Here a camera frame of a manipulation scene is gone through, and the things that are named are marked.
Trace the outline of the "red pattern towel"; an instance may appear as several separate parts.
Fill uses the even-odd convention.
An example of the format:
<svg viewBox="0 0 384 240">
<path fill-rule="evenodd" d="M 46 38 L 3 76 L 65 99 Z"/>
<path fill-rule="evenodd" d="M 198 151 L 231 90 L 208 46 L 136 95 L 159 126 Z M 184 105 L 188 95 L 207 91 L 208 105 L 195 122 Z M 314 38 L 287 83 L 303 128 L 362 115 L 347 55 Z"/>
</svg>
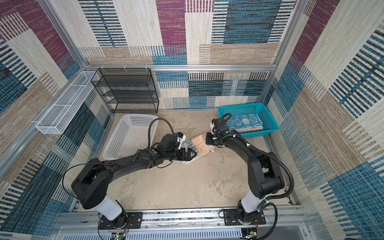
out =
<svg viewBox="0 0 384 240">
<path fill-rule="evenodd" d="M 190 148 L 197 153 L 197 155 L 191 161 L 183 161 L 183 164 L 190 164 L 193 161 L 205 156 L 206 154 L 213 153 L 215 151 L 214 146 L 206 145 L 206 136 L 207 134 L 204 133 L 182 144 L 182 148 Z"/>
</svg>

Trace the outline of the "blue bunny pattern towel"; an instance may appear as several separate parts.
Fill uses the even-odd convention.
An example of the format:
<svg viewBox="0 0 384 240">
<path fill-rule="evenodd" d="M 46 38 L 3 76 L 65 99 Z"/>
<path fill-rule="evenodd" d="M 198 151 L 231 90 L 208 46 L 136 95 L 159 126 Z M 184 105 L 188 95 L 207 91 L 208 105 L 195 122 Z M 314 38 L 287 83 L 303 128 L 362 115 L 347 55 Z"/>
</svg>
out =
<svg viewBox="0 0 384 240">
<path fill-rule="evenodd" d="M 244 114 L 224 116 L 227 119 L 227 126 L 230 130 L 240 133 L 258 132 L 264 129 L 263 122 L 257 114 Z"/>
</svg>

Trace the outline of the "white plastic laundry basket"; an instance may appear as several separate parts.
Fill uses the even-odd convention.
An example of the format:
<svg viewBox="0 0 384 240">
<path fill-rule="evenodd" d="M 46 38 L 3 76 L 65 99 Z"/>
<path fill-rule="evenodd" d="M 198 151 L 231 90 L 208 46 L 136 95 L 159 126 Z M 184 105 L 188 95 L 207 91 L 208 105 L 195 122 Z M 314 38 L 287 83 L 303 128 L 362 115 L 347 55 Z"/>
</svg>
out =
<svg viewBox="0 0 384 240">
<path fill-rule="evenodd" d="M 147 148 L 153 143 L 158 123 L 150 123 L 157 119 L 154 115 L 125 114 L 123 115 L 103 152 L 107 161 L 134 155 L 137 150 Z"/>
</svg>

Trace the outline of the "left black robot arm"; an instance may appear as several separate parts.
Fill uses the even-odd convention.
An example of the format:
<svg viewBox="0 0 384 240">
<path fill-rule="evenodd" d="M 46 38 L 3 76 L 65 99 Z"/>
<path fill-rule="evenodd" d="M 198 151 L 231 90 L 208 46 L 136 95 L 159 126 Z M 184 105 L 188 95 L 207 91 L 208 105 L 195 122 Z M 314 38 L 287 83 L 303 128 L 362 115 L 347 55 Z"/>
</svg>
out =
<svg viewBox="0 0 384 240">
<path fill-rule="evenodd" d="M 165 160 L 190 162 L 197 156 L 191 148 L 183 148 L 185 135 L 172 131 L 163 136 L 157 144 L 148 144 L 147 148 L 137 150 L 134 155 L 112 161 L 92 159 L 82 164 L 83 169 L 74 179 L 71 188 L 84 209 L 95 209 L 100 213 L 102 222 L 115 229 L 123 229 L 129 223 L 126 210 L 111 197 L 107 190 L 114 180 L 139 170 L 161 165 Z"/>
</svg>

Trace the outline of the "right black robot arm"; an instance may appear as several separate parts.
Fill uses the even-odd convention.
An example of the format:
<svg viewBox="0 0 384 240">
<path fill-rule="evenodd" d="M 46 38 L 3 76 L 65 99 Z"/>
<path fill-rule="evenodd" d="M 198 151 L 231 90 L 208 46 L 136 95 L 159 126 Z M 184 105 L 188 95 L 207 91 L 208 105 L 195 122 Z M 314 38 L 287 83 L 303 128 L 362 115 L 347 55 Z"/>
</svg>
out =
<svg viewBox="0 0 384 240">
<path fill-rule="evenodd" d="M 269 200 L 288 197 L 295 182 L 291 171 L 276 154 L 256 148 L 238 131 L 229 129 L 227 122 L 231 117 L 231 114 L 226 114 L 211 121 L 206 144 L 228 148 L 247 164 L 249 192 L 237 206 L 239 222 L 247 225 L 268 205 Z"/>
</svg>

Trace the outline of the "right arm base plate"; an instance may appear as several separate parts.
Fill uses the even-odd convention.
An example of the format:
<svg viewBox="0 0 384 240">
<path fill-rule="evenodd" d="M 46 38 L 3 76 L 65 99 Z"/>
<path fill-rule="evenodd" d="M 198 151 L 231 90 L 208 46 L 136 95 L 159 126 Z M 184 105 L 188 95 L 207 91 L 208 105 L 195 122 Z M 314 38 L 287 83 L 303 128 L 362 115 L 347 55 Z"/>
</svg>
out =
<svg viewBox="0 0 384 240">
<path fill-rule="evenodd" d="M 255 211 L 246 213 L 240 208 L 237 209 L 222 209 L 219 211 L 219 217 L 224 220 L 226 226 L 240 225 L 265 225 L 266 219 L 263 211 Z"/>
</svg>

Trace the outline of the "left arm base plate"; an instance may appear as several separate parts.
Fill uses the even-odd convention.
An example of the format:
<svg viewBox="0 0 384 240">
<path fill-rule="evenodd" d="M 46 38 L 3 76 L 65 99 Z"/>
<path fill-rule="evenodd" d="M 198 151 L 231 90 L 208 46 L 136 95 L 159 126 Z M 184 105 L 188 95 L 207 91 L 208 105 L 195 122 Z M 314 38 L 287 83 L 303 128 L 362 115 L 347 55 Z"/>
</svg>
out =
<svg viewBox="0 0 384 240">
<path fill-rule="evenodd" d="M 142 224 L 143 212 L 123 212 L 115 220 L 100 218 L 99 230 L 139 229 Z"/>
</svg>

